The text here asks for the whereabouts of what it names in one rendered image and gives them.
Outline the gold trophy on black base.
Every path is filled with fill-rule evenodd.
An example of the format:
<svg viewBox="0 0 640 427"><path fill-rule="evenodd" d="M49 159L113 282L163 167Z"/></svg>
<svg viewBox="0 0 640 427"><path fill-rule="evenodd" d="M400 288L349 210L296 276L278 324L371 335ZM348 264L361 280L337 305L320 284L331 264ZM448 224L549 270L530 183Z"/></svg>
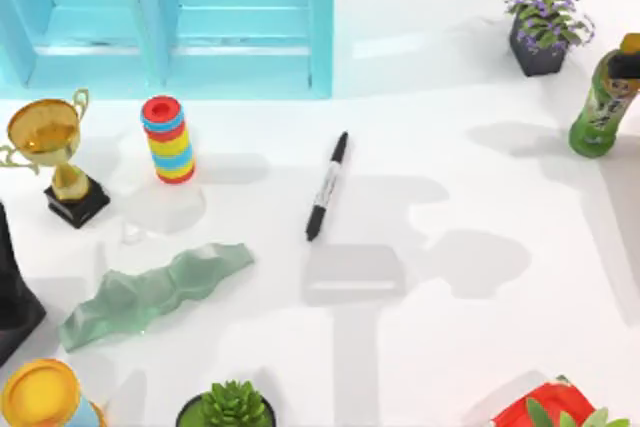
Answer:
<svg viewBox="0 0 640 427"><path fill-rule="evenodd" d="M110 203L102 185L71 163L81 141L81 121L89 90L78 89L71 101L40 99L20 108L7 124L9 143L0 145L0 167L39 173L51 167L44 190L49 209L79 229Z"/></svg>

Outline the pale green faceted pen holder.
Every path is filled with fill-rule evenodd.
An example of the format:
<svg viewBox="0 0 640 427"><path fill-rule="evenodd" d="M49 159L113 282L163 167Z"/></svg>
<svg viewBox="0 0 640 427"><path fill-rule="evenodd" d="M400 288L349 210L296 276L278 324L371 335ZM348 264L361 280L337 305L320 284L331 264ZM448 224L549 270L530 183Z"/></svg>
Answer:
<svg viewBox="0 0 640 427"><path fill-rule="evenodd" d="M246 245L207 243L139 274L109 270L94 296L79 303L58 328L71 353L110 336L144 332L183 303L209 297L226 278L254 264Z"/></svg>

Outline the green bottle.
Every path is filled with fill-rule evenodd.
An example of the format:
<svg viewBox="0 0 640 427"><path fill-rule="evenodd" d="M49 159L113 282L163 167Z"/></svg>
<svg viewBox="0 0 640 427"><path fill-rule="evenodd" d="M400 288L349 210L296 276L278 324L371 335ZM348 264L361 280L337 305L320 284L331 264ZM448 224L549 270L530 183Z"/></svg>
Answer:
<svg viewBox="0 0 640 427"><path fill-rule="evenodd" d="M596 65L584 106L569 131L570 147L587 158L605 155L639 92L640 33L628 33Z"/></svg>

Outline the green succulent in black pot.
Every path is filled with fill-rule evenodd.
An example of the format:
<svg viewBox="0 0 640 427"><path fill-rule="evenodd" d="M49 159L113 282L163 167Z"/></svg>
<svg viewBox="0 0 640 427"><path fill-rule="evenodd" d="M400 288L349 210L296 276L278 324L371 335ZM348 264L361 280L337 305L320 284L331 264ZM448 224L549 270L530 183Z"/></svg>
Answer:
<svg viewBox="0 0 640 427"><path fill-rule="evenodd" d="M250 381L213 383L180 410L175 427L277 427L271 403Z"/></svg>

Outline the purple flower plant grey pot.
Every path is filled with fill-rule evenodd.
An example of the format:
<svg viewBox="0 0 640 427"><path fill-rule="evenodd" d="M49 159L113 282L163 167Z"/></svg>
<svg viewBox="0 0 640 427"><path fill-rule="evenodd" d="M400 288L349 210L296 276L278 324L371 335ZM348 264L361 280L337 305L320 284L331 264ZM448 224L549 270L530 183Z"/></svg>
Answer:
<svg viewBox="0 0 640 427"><path fill-rule="evenodd" d="M566 54L595 36L592 18L580 0L502 0L513 23L509 45L527 77L559 72Z"/></svg>

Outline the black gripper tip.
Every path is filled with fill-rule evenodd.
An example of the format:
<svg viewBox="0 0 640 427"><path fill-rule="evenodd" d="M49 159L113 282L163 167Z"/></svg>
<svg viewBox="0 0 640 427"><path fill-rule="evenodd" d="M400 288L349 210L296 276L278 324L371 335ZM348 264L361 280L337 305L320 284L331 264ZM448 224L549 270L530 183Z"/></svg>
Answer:
<svg viewBox="0 0 640 427"><path fill-rule="evenodd" d="M44 306L19 270L6 210L0 201L0 367L7 363L45 316Z"/></svg>

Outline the stack of coloured rings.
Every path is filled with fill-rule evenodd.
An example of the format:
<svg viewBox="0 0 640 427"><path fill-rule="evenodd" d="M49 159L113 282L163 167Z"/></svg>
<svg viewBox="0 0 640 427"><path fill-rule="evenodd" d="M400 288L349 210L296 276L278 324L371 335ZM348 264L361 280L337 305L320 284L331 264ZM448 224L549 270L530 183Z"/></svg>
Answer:
<svg viewBox="0 0 640 427"><path fill-rule="evenodd" d="M195 172L195 157L180 102L168 95L151 97L140 120L157 177L167 184L187 182Z"/></svg>

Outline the black marker pen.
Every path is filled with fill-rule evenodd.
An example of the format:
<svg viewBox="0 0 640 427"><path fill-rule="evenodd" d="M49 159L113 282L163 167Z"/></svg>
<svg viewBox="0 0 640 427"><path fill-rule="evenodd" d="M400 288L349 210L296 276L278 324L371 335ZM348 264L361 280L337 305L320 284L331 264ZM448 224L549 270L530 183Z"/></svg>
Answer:
<svg viewBox="0 0 640 427"><path fill-rule="evenodd" d="M349 134L341 133L332 152L329 167L317 193L307 221L305 234L308 242L314 241L321 232L325 214L334 191L348 145Z"/></svg>

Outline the green plant in red pot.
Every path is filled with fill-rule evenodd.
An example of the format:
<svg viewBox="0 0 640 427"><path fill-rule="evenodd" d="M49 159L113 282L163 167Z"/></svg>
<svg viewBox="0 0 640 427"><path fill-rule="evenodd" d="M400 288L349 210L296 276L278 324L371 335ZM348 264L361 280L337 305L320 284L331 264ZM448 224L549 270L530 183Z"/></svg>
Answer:
<svg viewBox="0 0 640 427"><path fill-rule="evenodd" d="M596 408L567 377L560 375L529 391L483 427L633 427Z"/></svg>

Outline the light blue rack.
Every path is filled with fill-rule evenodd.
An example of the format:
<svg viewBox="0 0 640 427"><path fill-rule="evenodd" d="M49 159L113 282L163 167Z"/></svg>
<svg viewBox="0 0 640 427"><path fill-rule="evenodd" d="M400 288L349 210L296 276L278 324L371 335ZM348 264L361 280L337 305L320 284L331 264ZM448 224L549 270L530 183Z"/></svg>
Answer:
<svg viewBox="0 0 640 427"><path fill-rule="evenodd" d="M0 0L0 99L328 98L334 0Z"/></svg>

